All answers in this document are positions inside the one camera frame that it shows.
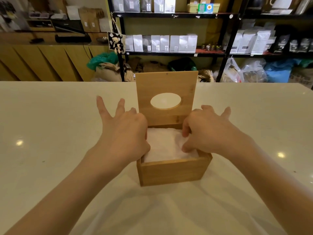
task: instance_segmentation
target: black metal shelf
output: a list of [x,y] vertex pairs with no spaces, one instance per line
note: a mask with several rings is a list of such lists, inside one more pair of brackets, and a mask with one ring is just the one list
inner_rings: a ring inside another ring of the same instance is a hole
[[313,15],[268,15],[268,14],[244,14],[243,19],[276,19],[276,20],[288,20],[288,19],[303,19],[309,20],[313,19]]
[[313,52],[311,53],[282,53],[282,54],[266,53],[262,55],[230,54],[229,58],[313,59]]
[[216,57],[216,58],[223,58],[225,56],[225,53],[126,52],[125,55],[150,55],[150,56],[171,56],[171,57],[211,57],[211,58]]
[[136,18],[196,18],[196,19],[217,19],[217,18],[237,18],[235,13],[215,13],[215,14],[198,14],[198,13],[129,13],[113,12],[113,17],[136,17]]

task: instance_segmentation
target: white countertop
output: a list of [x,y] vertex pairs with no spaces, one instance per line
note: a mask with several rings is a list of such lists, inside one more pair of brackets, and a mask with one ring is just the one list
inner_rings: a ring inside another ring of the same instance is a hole
[[[120,98],[126,110],[138,109],[135,83],[0,82],[0,234],[96,143],[96,95],[110,113]],[[230,106],[231,122],[313,189],[313,91],[291,83],[198,83],[193,108],[202,104],[219,114]],[[131,163],[71,234],[82,234],[102,209],[95,234],[285,234],[244,176],[216,154],[201,181],[163,186],[141,188]]]

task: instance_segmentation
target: forearm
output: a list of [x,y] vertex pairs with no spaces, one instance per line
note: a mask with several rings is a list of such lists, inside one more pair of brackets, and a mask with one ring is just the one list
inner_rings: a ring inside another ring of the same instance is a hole
[[288,234],[313,234],[310,191],[273,161],[254,142],[232,163],[250,182]]
[[114,177],[98,176],[80,163],[5,235],[65,235],[100,190]]

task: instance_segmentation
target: hand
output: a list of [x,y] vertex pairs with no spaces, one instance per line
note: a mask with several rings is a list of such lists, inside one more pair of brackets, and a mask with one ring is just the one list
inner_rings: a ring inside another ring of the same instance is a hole
[[99,141],[86,154],[83,161],[98,172],[109,170],[119,174],[130,162],[136,161],[148,151],[147,119],[135,108],[125,112],[125,100],[117,104],[115,116],[107,111],[103,100],[97,96],[97,107],[102,119]]
[[217,153],[227,159],[241,153],[242,147],[250,142],[250,137],[229,121],[231,113],[227,107],[221,116],[212,106],[201,106],[184,120],[182,135],[190,137],[182,146],[183,152],[199,149],[206,153]]

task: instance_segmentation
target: wooden tissue box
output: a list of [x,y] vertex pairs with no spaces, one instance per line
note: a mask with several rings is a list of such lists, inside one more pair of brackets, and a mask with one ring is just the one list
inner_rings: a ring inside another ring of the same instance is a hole
[[[182,129],[184,119],[190,114],[198,71],[137,73],[136,86],[139,112],[148,120],[149,128]],[[169,109],[158,109],[151,99],[162,93],[174,93],[181,102]],[[200,180],[208,168],[212,155],[197,150],[198,158],[175,159],[157,162],[137,161],[141,186],[154,186]]]

